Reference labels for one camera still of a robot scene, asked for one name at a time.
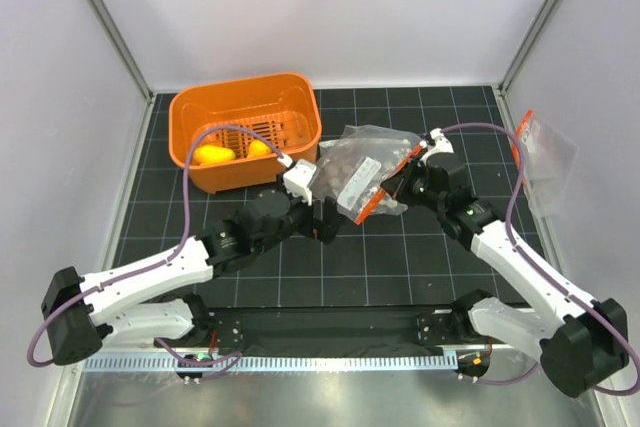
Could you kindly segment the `clear zip bags stack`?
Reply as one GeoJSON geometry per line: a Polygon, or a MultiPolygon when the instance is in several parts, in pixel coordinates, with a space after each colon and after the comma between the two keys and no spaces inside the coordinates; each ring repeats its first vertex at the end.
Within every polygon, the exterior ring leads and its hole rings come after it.
{"type": "Polygon", "coordinates": [[[355,224],[371,215],[404,213],[407,206],[392,199],[381,183],[397,172],[420,141],[411,132],[347,126],[340,138],[320,143],[310,186],[313,197],[335,200],[338,212],[355,224]]]}

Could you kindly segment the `yellow pear toy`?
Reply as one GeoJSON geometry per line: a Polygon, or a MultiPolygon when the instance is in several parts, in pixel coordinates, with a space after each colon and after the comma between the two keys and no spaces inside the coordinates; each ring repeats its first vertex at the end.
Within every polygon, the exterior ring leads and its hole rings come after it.
{"type": "Polygon", "coordinates": [[[247,157],[248,158],[261,158],[268,156],[272,153],[272,149],[260,140],[253,140],[250,142],[247,157]]]}

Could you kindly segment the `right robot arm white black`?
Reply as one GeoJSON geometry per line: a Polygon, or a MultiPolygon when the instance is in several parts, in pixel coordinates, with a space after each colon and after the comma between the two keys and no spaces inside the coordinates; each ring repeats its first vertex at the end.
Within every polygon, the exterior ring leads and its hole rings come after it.
{"type": "Polygon", "coordinates": [[[402,204],[432,211],[450,238],[496,270],[531,308],[525,313],[485,292],[467,294],[452,305],[450,329],[457,340],[485,336],[509,344],[571,398],[638,364],[624,308],[613,299],[595,299],[548,264],[500,211],[475,196],[455,155],[412,158],[382,187],[402,204]]]}

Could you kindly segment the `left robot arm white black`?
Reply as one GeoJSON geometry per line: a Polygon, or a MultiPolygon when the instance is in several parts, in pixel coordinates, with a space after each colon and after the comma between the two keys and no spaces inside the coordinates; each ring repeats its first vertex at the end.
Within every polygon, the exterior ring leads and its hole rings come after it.
{"type": "Polygon", "coordinates": [[[97,353],[129,307],[191,284],[248,267],[293,235],[331,243],[345,221],[331,198],[306,202],[277,190],[261,192],[231,217],[167,251],[101,273],[57,271],[41,303],[39,335],[48,338],[51,363],[64,366],[97,353]]]}

